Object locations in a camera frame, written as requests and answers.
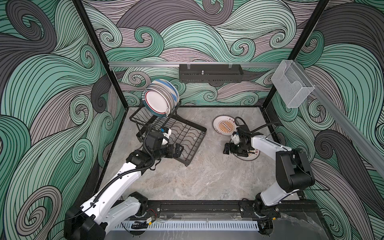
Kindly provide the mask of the black dish rack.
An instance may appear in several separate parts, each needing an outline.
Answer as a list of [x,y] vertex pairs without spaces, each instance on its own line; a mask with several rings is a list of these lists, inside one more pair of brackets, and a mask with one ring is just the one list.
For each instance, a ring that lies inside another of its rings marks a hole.
[[146,130],[150,127],[154,131],[170,129],[170,143],[174,145],[179,144],[184,147],[177,161],[187,167],[196,155],[207,129],[179,116],[178,108],[181,104],[178,103],[169,116],[166,117],[155,116],[144,105],[141,105],[129,119],[136,124],[139,130],[136,136],[140,142],[143,142]]

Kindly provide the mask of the blue striped plate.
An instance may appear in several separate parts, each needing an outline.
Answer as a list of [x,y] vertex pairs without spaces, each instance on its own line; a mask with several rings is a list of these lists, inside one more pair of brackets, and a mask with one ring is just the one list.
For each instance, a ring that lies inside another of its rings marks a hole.
[[156,79],[152,83],[166,88],[174,100],[174,106],[178,105],[180,101],[180,96],[179,96],[178,90],[173,86],[172,83],[163,79]]

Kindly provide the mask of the sunburst pattern plate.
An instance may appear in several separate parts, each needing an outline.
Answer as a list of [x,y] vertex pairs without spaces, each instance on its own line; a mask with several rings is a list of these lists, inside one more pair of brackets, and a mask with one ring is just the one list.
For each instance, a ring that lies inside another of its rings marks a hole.
[[245,162],[252,162],[260,156],[259,150],[253,150],[245,154],[234,154],[234,156]]
[[231,136],[236,131],[237,125],[233,117],[220,115],[213,120],[213,128],[222,136]]

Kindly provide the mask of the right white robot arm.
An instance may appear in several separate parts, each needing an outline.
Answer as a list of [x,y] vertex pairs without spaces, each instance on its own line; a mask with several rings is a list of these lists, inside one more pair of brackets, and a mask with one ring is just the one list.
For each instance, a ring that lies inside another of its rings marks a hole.
[[308,157],[301,149],[292,149],[269,140],[264,135],[234,132],[223,153],[246,158],[262,152],[275,161],[275,182],[257,197],[259,209],[278,205],[289,195],[305,190],[316,180]]

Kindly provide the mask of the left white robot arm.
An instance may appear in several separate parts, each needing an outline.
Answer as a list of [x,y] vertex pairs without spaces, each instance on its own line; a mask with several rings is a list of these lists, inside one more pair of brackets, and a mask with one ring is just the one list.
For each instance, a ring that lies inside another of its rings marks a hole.
[[182,155],[180,144],[162,146],[157,150],[135,150],[118,173],[80,207],[71,207],[64,220],[66,240],[103,240],[118,224],[131,216],[144,215],[148,199],[135,192],[117,203],[120,196],[138,180],[155,161]]

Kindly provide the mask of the white plate teal red rim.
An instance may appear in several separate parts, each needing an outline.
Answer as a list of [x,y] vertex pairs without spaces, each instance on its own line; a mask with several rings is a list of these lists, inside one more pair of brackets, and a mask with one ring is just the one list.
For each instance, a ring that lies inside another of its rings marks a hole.
[[142,101],[150,113],[157,117],[167,117],[170,108],[166,98],[156,90],[146,88],[142,92]]

